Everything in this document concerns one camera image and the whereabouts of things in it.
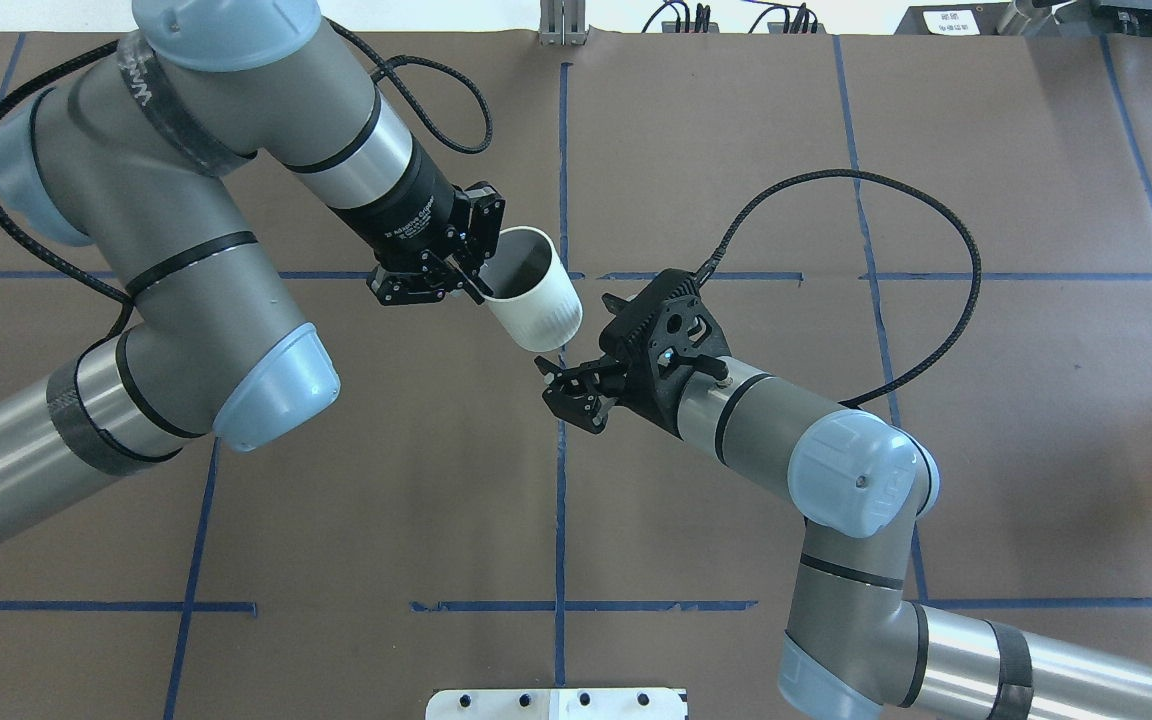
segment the robotic arm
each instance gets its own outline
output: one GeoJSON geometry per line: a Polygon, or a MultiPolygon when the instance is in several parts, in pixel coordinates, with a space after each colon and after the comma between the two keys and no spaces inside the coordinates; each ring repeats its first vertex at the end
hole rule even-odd
{"type": "Polygon", "coordinates": [[[338,396],[314,325],[220,181],[262,149],[374,249],[381,305],[454,291],[508,305],[566,283],[539,336],[493,311],[529,350],[575,333],[567,274],[532,266],[558,263],[548,238],[502,234],[492,185],[444,177],[314,0],[136,0],[132,14],[113,58],[0,126],[6,204],[99,247],[143,319],[0,404],[0,541],[194,438],[252,450],[338,396]]]}
{"type": "Polygon", "coordinates": [[[803,511],[780,669],[797,710],[1152,720],[1151,666],[902,600],[914,523],[940,491],[937,463],[904,430],[732,357],[695,274],[664,270],[634,300],[602,300],[614,318],[600,359],[536,359],[545,404],[591,433],[628,407],[803,511]]]}

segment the gray arm segment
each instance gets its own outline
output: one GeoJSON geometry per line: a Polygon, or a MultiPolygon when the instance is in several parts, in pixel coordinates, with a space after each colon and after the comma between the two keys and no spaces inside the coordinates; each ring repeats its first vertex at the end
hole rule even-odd
{"type": "MultiPolygon", "coordinates": [[[[215,123],[207,129],[232,149],[271,146],[293,160],[321,160],[348,145],[376,98],[353,55],[323,33],[266,68],[173,70],[173,78],[182,83],[180,96],[198,103],[195,116],[215,123]],[[343,83],[351,91],[340,91],[343,83]]],[[[255,431],[266,441],[329,404],[339,387],[312,325],[223,184],[164,139],[115,59],[41,97],[32,111],[33,122],[15,131],[29,132],[23,146],[36,158],[17,160],[37,164],[47,200],[94,240],[143,324],[1,402],[0,541],[169,460],[212,429],[251,450],[252,415],[271,415],[255,431]],[[306,342],[293,348],[288,338],[306,342]],[[293,378],[294,387],[282,379],[279,397],[303,402],[289,412],[262,406],[268,365],[305,350],[317,374],[293,378]]]]}
{"type": "MultiPolygon", "coordinates": [[[[721,446],[723,464],[791,498],[791,455],[818,420],[844,409],[723,361],[732,386],[696,373],[680,434],[712,456],[721,446]]],[[[878,532],[851,537],[806,521],[786,628],[786,699],[818,720],[873,719],[882,705],[955,720],[1152,720],[1152,666],[902,600],[914,523],[937,495],[937,470],[918,447],[914,483],[878,532]]]]}

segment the white cup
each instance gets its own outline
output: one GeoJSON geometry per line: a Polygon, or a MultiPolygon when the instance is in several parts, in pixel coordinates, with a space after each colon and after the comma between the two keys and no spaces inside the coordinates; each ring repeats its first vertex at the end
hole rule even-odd
{"type": "Polygon", "coordinates": [[[579,328],[584,311],[548,234],[503,229],[479,276],[495,293],[486,305],[524,350],[556,350],[579,328]]]}

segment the black band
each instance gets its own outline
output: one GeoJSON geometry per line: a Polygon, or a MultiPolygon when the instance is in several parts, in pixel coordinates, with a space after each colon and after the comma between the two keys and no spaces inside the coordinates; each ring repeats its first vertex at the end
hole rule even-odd
{"type": "Polygon", "coordinates": [[[385,264],[396,258],[445,242],[456,188],[447,182],[442,170],[426,154],[419,142],[412,141],[411,160],[389,191],[357,209],[331,209],[365,240],[376,258],[385,264]]]}
{"type": "Polygon", "coordinates": [[[122,336],[119,336],[118,339],[118,346],[114,347],[114,363],[118,365],[118,379],[123,381],[123,389],[127,391],[127,396],[132,399],[132,404],[136,406],[137,410],[141,410],[141,415],[145,415],[146,419],[154,423],[157,427],[162,430],[165,433],[184,439],[203,437],[205,433],[191,433],[187,429],[177,427],[177,425],[173,424],[172,420],[164,418],[164,416],[150,404],[150,401],[145,397],[145,393],[142,393],[141,387],[137,386],[136,378],[132,378],[132,365],[128,364],[127,361],[128,334],[129,333],[123,333],[122,336]]]}
{"type": "Polygon", "coordinates": [[[722,462],[723,465],[727,464],[727,460],[723,458],[723,434],[727,434],[727,420],[732,419],[732,414],[736,411],[736,404],[740,399],[749,392],[749,388],[753,387],[756,382],[764,381],[764,379],[771,378],[772,373],[759,373],[755,377],[748,379],[733,392],[732,400],[727,401],[727,406],[723,406],[723,410],[718,415],[718,424],[714,425],[714,456],[718,456],[718,461],[722,462]]]}
{"type": "Polygon", "coordinates": [[[212,255],[218,252],[229,250],[230,247],[251,245],[253,242],[256,242],[256,236],[252,233],[234,232],[200,243],[200,245],[191,247],[191,249],[180,251],[132,278],[132,281],[127,283],[127,293],[132,296],[132,300],[136,300],[136,296],[141,295],[150,286],[162,281],[164,278],[177,272],[177,270],[188,268],[189,265],[211,258],[212,255]]]}
{"type": "Polygon", "coordinates": [[[923,680],[927,677],[927,611],[924,611],[918,602],[910,602],[910,606],[914,606],[914,615],[918,620],[918,657],[914,660],[914,677],[909,682],[909,692],[905,692],[905,699],[900,703],[900,707],[910,707],[918,700],[923,680]]]}
{"type": "Polygon", "coordinates": [[[1029,642],[1011,626],[990,626],[998,641],[998,695],[986,720],[1025,720],[1034,702],[1034,667],[1029,657],[1029,642]]]}
{"type": "Polygon", "coordinates": [[[367,118],[367,122],[362,124],[358,135],[353,141],[349,141],[349,145],[343,146],[336,154],[331,156],[326,160],[319,160],[309,165],[288,165],[283,162],[283,167],[293,173],[321,173],[323,170],[338,167],[341,162],[353,158],[353,154],[362,147],[362,143],[367,142],[367,138],[371,137],[371,132],[376,130],[376,123],[380,122],[380,88],[372,86],[372,90],[376,91],[376,98],[371,101],[371,115],[367,118]]]}
{"type": "Polygon", "coordinates": [[[118,43],[116,60],[123,85],[141,113],[164,141],[195,164],[198,173],[219,179],[256,157],[255,152],[240,156],[229,150],[189,113],[142,31],[123,36],[118,43]]]}
{"type": "Polygon", "coordinates": [[[904,579],[885,578],[882,575],[874,575],[872,573],[864,573],[854,568],[846,568],[841,564],[833,564],[833,562],[827,560],[812,558],[805,552],[803,553],[803,556],[799,558],[799,562],[808,566],[808,568],[812,568],[813,570],[836,575],[839,578],[851,579],[855,583],[874,585],[874,588],[887,588],[892,589],[892,591],[899,591],[905,586],[904,579]]]}
{"type": "Polygon", "coordinates": [[[128,450],[109,432],[92,423],[82,397],[78,397],[78,364],[84,355],[86,353],[61,365],[47,378],[47,414],[51,416],[52,427],[63,439],[65,447],[78,456],[78,460],[115,478],[137,473],[177,456],[180,450],[161,457],[139,455],[128,450]]]}

